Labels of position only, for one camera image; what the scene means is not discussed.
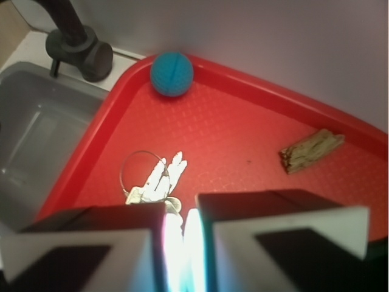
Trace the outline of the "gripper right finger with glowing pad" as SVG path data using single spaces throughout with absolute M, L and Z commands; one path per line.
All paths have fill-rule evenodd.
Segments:
M 201 193 L 190 291 L 362 291 L 370 210 L 301 189 Z

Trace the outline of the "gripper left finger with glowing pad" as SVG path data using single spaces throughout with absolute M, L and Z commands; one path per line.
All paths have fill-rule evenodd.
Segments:
M 166 291 L 164 203 L 59 211 L 1 239 L 4 291 Z

